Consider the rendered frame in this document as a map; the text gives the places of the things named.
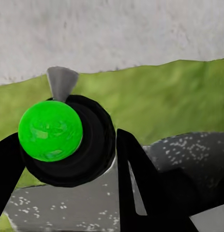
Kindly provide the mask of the insectifuge atomizer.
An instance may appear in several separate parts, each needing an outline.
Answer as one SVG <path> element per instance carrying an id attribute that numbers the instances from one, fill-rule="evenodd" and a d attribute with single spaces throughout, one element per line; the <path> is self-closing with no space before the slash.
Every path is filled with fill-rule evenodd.
<path id="1" fill-rule="evenodd" d="M 43 183 L 73 188 L 105 174 L 116 159 L 110 114 L 96 101 L 70 95 L 80 77 L 65 67 L 46 70 L 52 98 L 32 106 L 18 125 L 21 158 Z"/>

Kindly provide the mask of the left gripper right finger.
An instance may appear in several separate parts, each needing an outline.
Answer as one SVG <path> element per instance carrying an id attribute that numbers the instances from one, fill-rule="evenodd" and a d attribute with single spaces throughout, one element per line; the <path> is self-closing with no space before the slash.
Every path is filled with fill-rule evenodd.
<path id="1" fill-rule="evenodd" d="M 117 129 L 116 146 L 120 232 L 198 232 L 135 136 Z M 128 161 L 147 216 L 136 213 Z"/>

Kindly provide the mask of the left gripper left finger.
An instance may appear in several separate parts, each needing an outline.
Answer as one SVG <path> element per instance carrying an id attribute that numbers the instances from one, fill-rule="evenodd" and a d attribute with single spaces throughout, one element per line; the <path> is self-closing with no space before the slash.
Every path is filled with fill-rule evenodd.
<path id="1" fill-rule="evenodd" d="M 19 145 L 18 132 L 0 141 L 0 216 L 26 167 Z"/>

